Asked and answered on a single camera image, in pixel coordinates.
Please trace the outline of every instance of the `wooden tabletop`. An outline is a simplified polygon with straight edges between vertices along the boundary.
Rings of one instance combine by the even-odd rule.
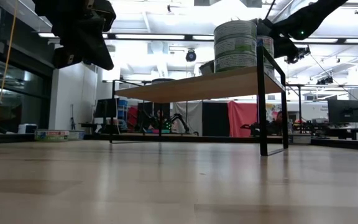
[[[265,94],[283,90],[284,87],[274,77],[265,76]],[[155,103],[170,103],[249,96],[256,95],[257,92],[257,68],[250,67],[118,90],[116,95]]]

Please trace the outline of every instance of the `wooden floor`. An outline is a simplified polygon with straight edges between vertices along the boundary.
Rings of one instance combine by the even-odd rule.
[[[107,141],[0,144],[0,223],[356,224],[358,151]]]

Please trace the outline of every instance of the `computer monitor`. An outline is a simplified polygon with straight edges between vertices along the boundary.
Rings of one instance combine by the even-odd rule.
[[[118,105],[118,102],[119,102],[118,98],[98,100],[98,104],[96,105],[96,111],[94,113],[94,117],[95,118],[103,118],[103,117],[111,118],[112,114],[114,115],[113,117],[117,116],[116,106]],[[105,103],[107,104],[106,115],[104,115]]]
[[[332,124],[358,123],[358,100],[328,100],[328,118]]]

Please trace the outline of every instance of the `red curtain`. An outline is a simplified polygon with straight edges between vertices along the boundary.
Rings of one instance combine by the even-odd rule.
[[[257,107],[254,103],[228,103],[230,137],[243,138],[250,136],[250,130],[241,129],[244,124],[254,124],[257,121]]]

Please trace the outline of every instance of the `yellow rope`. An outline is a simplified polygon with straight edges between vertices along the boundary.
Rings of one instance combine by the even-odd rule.
[[[16,0],[15,3],[15,11],[13,14],[13,23],[12,23],[12,30],[11,30],[11,39],[9,40],[9,46],[7,48],[7,56],[6,56],[6,63],[5,63],[5,72],[4,72],[4,76],[2,78],[2,85],[1,85],[1,93],[0,93],[0,100],[2,101],[2,95],[4,93],[4,85],[5,85],[5,77],[6,77],[6,73],[7,73],[7,68],[8,68],[8,63],[9,63],[9,57],[11,56],[11,49],[12,49],[12,40],[13,40],[13,33],[14,33],[14,29],[15,29],[15,24],[16,24],[16,15],[17,15],[17,5],[18,5],[19,0]]]

